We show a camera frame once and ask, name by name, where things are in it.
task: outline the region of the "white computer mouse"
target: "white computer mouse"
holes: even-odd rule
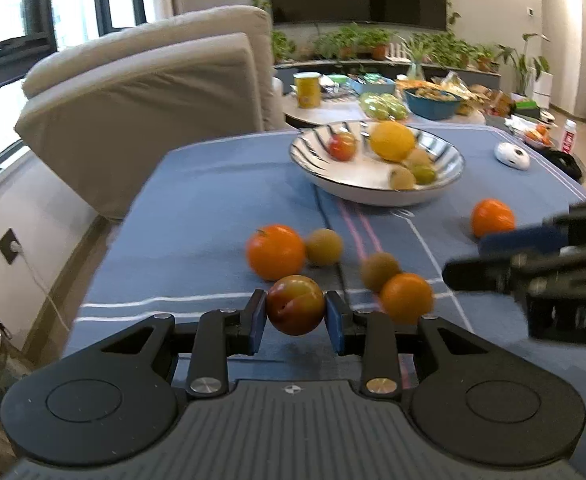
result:
[[[528,153],[510,142],[500,142],[495,147],[495,157],[502,164],[522,171],[527,170],[531,165]]]

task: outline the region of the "yellow cup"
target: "yellow cup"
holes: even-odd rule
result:
[[[297,86],[297,105],[300,108],[319,108],[322,104],[320,91],[320,78],[322,74],[317,72],[300,72],[295,74]]]

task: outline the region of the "blue tablecloth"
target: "blue tablecloth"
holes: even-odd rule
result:
[[[375,304],[359,279],[359,261],[377,250],[393,253],[402,267],[431,282],[436,312],[570,381],[586,402],[586,348],[535,342],[511,298],[452,294],[441,281],[450,258],[476,254],[469,214],[484,198],[514,210],[519,225],[540,222],[586,199],[574,181],[534,152],[529,171],[500,164],[497,142],[513,139],[488,126],[425,128],[452,142],[467,161],[464,176],[438,200],[409,210],[344,202],[317,190],[289,161],[294,133],[214,140],[170,152],[135,200],[130,214],[95,274],[75,319],[67,353],[96,342],[155,312],[177,321],[216,308],[242,308],[255,288],[268,288],[250,272],[244,243],[259,226],[287,224],[305,235],[330,226],[345,240],[343,270],[351,306]],[[333,269],[306,269],[324,289],[340,290]],[[180,360],[176,382],[188,359]],[[404,381],[414,381],[409,358]],[[231,379],[330,379],[359,377],[355,357],[339,358],[323,325],[290,338],[267,325],[253,358],[230,359]],[[586,430],[572,459],[586,475]]]

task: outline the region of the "blue basket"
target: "blue basket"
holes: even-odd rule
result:
[[[455,115],[462,101],[460,96],[451,94],[449,92],[441,91],[442,94],[452,95],[455,101],[437,101],[435,99],[428,99],[427,97],[418,97],[415,92],[419,88],[408,88],[404,90],[404,99],[409,105],[410,111],[415,115],[430,119],[431,121],[442,121],[450,119]]]
[[[395,81],[391,79],[387,79],[382,77],[384,81],[383,84],[374,84],[374,83],[360,83],[359,81],[355,81],[354,79],[348,78],[348,84],[350,87],[358,94],[395,94]]]

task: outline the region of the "round coffee table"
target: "round coffee table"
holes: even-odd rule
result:
[[[286,114],[286,122],[297,128],[318,126],[320,124],[338,123],[341,121],[370,120],[355,97],[322,100],[319,108],[300,108],[297,106],[297,96],[291,92],[282,98],[282,108]],[[429,123],[458,123],[458,124],[486,124],[484,114],[475,110],[470,116],[453,116],[444,121],[430,121],[414,114],[409,114],[411,124]]]

